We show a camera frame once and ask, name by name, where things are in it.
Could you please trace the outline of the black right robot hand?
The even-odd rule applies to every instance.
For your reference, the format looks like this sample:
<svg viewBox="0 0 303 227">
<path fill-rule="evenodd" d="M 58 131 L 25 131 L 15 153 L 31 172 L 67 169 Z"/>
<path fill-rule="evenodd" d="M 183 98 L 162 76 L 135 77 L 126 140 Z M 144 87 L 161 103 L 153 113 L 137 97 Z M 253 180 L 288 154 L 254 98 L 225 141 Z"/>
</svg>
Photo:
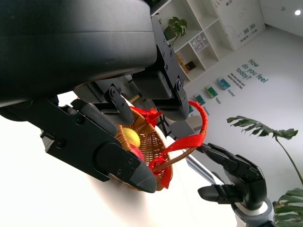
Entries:
<svg viewBox="0 0 303 227">
<path fill-rule="evenodd" d="M 229 184 L 212 184 L 198 189 L 200 197 L 219 204 L 240 203 L 248 210 L 259 209 L 267 198 L 267 186 L 261 169 L 240 155 L 215 144 L 203 144 L 197 151 L 221 165 Z"/>
</svg>

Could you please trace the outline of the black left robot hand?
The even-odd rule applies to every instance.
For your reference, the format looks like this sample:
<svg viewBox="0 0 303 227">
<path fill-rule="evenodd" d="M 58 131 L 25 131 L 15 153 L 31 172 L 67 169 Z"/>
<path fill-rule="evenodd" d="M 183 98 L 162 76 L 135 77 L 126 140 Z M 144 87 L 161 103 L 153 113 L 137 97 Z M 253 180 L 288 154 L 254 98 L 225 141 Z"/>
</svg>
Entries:
<svg viewBox="0 0 303 227">
<path fill-rule="evenodd" d="M 113 78 L 131 75 L 167 117 L 187 119 L 183 72 L 143 0 L 3 0 L 0 114 L 42 130 L 46 152 L 98 180 L 156 191 L 116 139 L 134 118 Z"/>
</svg>

